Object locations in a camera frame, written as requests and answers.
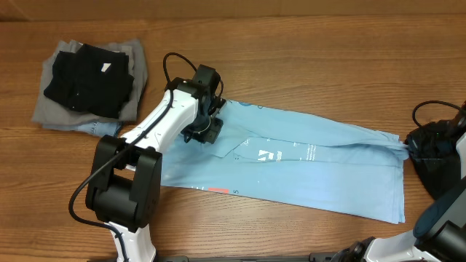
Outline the light blue printed t-shirt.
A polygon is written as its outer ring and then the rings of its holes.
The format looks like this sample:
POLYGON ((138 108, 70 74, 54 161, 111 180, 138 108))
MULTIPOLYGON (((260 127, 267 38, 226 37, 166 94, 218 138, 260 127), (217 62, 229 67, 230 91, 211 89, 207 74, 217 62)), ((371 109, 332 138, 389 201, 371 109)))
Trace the light blue printed t-shirt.
POLYGON ((163 186, 404 222, 408 152, 397 135, 237 101, 219 116, 215 143, 175 140, 163 186))

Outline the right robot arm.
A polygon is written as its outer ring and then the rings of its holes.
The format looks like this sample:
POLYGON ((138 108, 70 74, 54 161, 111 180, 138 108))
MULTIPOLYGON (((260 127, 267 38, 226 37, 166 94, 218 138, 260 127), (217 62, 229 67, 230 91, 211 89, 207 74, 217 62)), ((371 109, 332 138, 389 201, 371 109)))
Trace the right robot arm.
POLYGON ((412 231, 355 242, 330 261, 465 260, 465 118, 426 124, 412 131, 406 144, 433 204, 412 231))

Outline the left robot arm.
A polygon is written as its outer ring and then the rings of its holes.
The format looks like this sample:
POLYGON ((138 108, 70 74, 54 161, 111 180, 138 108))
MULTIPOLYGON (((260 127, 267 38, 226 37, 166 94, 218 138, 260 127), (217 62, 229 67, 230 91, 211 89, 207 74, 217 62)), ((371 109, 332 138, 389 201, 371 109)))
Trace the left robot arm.
POLYGON ((100 139, 85 189, 93 226, 108 229, 116 261, 155 261, 149 221, 159 200, 162 155, 181 136, 188 143, 215 143, 223 122, 216 114, 225 104, 218 74, 175 78, 161 103, 137 127, 120 138, 100 139))

